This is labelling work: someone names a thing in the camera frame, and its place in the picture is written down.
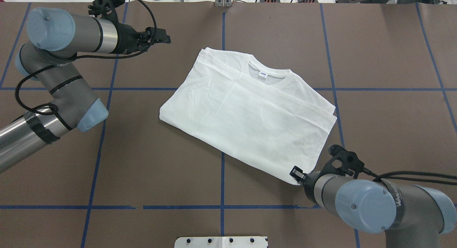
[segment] shirt neckline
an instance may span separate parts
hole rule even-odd
[[[269,67],[263,65],[260,61],[258,61],[255,58],[255,56],[250,55],[250,54],[246,54],[246,55],[247,56],[246,56],[246,58],[244,60],[242,72],[244,74],[247,74],[249,76],[249,78],[252,79],[253,81],[258,82],[258,83],[260,83],[260,84],[262,84],[264,86],[271,86],[271,87],[275,87],[275,88],[281,88],[281,87],[287,85],[287,83],[289,83],[292,80],[293,75],[294,75],[292,70],[290,70],[290,69],[272,69],[272,68],[269,68]],[[268,75],[271,75],[271,76],[275,76],[275,77],[277,77],[279,79],[282,79],[282,80],[277,82],[277,83],[275,83],[275,84],[265,84],[264,82],[256,80],[249,73],[250,64],[252,66],[254,66],[256,69],[258,69],[259,71],[264,72],[264,73],[266,73]]]

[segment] blue tape line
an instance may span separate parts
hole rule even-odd
[[[94,91],[109,91],[109,87],[93,87],[92,90]]]
[[[143,206],[143,209],[320,209],[320,206],[314,205],[313,207],[302,207],[299,205],[145,205]]]
[[[380,87],[380,88],[336,87],[335,90],[336,91],[441,91],[440,88],[390,88],[390,87]]]
[[[225,209],[320,209],[320,206],[302,207],[299,205],[226,205]]]
[[[0,87],[3,85],[3,81],[5,81],[6,73],[8,71],[8,68],[10,67],[11,59],[13,58],[14,51],[16,49],[16,45],[19,41],[19,37],[21,36],[21,32],[22,32],[22,29],[24,28],[24,24],[26,23],[26,19],[27,19],[27,15],[30,11],[30,7],[31,7],[31,2],[27,6],[26,13],[24,14],[24,18],[22,19],[21,27],[19,28],[19,31],[16,35],[16,40],[14,40],[13,48],[11,48],[10,56],[8,57],[8,61],[6,61],[5,70],[3,71],[3,75],[1,76],[1,79],[0,79]]]
[[[331,87],[313,87],[315,91],[333,91]]]
[[[356,246],[360,248],[360,240],[359,240],[359,231],[354,228],[354,235],[356,236]]]
[[[225,153],[221,152],[221,236],[224,236],[225,206]]]
[[[113,87],[113,91],[176,91],[177,87]]]
[[[87,207],[85,205],[0,205],[0,209],[87,209]]]
[[[88,209],[87,205],[0,205],[0,209]],[[125,205],[91,206],[91,209],[136,209]]]
[[[225,235],[225,230],[224,230],[224,214],[225,210],[222,208],[221,209],[221,236],[223,237]]]
[[[15,87],[0,87],[0,90],[16,90]],[[44,87],[21,87],[21,91],[23,90],[32,90],[32,91],[47,91],[46,88]]]
[[[341,146],[345,147],[344,146],[344,138],[343,138],[343,128],[341,127],[340,109],[338,108],[338,99],[336,98],[336,88],[335,88],[335,80],[333,78],[332,61],[330,59],[330,49],[328,47],[327,30],[325,29],[325,19],[324,19],[324,16],[323,16],[323,6],[322,6],[322,4],[319,4],[319,6],[320,6],[320,16],[322,18],[323,38],[325,40],[325,49],[327,51],[328,70],[330,71],[330,80],[332,82],[333,101],[335,102],[336,120],[338,121],[338,130],[340,131]]]
[[[222,50],[225,51],[225,12],[222,13]]]
[[[220,209],[220,205],[145,205],[143,209]]]
[[[90,209],[136,209],[135,207],[128,205],[92,205]]]
[[[125,19],[127,17],[127,9],[129,7],[129,3],[125,4],[124,8],[124,17],[122,19],[122,23],[125,22]],[[117,63],[119,62],[119,59],[116,59],[114,62],[114,68],[113,68],[113,74],[111,77],[111,84],[110,84],[110,89],[109,89],[109,95],[108,95],[108,101],[106,102],[106,109],[109,111],[110,105],[111,105],[111,97],[113,93],[113,87],[114,87],[114,80],[116,79],[116,69],[117,69]],[[90,196],[89,196],[89,207],[87,208],[87,214],[86,214],[86,220],[84,224],[84,231],[83,231],[83,236],[81,239],[81,248],[84,248],[85,246],[85,240],[87,236],[87,230],[89,227],[89,220],[90,220],[90,212],[92,208],[92,202],[94,199],[94,193],[95,193],[95,186],[97,183],[97,176],[98,176],[98,168],[100,166],[100,158],[101,158],[101,148],[103,146],[103,141],[105,139],[105,131],[106,131],[106,120],[103,121],[103,128],[101,129],[101,136],[100,136],[100,144],[98,146],[98,154],[97,154],[97,160],[95,163],[95,170],[94,170],[94,177],[92,179],[92,187],[90,188]]]
[[[128,205],[0,205],[0,209],[136,209]],[[319,205],[145,205],[143,209],[320,209]]]
[[[436,77],[438,77],[438,82],[439,82],[441,90],[443,92],[444,101],[446,102],[447,110],[449,111],[449,115],[451,116],[451,121],[452,121],[452,125],[454,126],[454,131],[457,133],[456,120],[454,118],[454,114],[452,113],[452,109],[451,109],[451,105],[449,104],[449,100],[447,99],[447,95],[446,95],[446,92],[444,90],[443,82],[441,80],[441,76],[440,76],[440,73],[438,71],[438,67],[436,66],[435,57],[433,56],[433,53],[432,53],[431,48],[430,48],[430,44],[428,42],[426,30],[424,28],[424,23],[422,22],[421,11],[419,10],[419,4],[418,3],[416,3],[416,11],[417,11],[417,16],[419,17],[419,23],[421,24],[422,34],[424,35],[424,40],[426,41],[427,49],[428,49],[429,54],[430,54],[431,62],[433,63],[433,68],[435,69]]]

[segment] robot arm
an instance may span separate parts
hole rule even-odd
[[[451,232],[457,212],[441,191],[418,185],[399,185],[348,178],[364,168],[354,152],[333,145],[333,158],[322,171],[304,174],[294,167],[290,175],[305,188],[314,203],[340,217],[349,226],[368,233],[386,233],[388,248],[439,248],[439,235]],[[332,164],[341,162],[340,168]]]
[[[0,130],[0,173],[70,130],[85,132],[107,118],[107,109],[72,64],[78,51],[142,53],[155,43],[170,43],[165,30],[155,26],[137,32],[119,23],[115,8],[124,2],[95,0],[89,13],[101,15],[101,19],[42,7],[30,12],[30,42],[16,56],[16,67],[25,76],[50,67],[32,79],[46,87],[58,111],[46,106],[33,108]]]

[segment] white t-shirt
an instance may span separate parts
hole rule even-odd
[[[201,50],[160,119],[287,183],[296,165],[311,172],[335,107],[291,70],[253,55]]]

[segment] brown table surface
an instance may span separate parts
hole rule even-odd
[[[86,14],[86,6],[0,4],[0,126],[23,113],[14,56],[27,41],[27,14],[35,7]],[[206,47],[250,53],[302,76],[336,105],[326,146],[345,145],[373,172],[457,173],[457,6],[149,6],[172,43],[134,59],[75,62],[110,115],[2,173],[0,247],[173,247],[177,237],[220,235],[268,236],[272,248],[384,247],[384,234],[355,231],[313,206],[302,188],[158,119]],[[136,30],[152,25],[138,2],[118,12]],[[33,81],[21,97],[30,106],[51,100]],[[329,158],[322,152],[316,168]],[[457,202],[453,186],[421,185]],[[456,247],[457,231],[441,242]]]

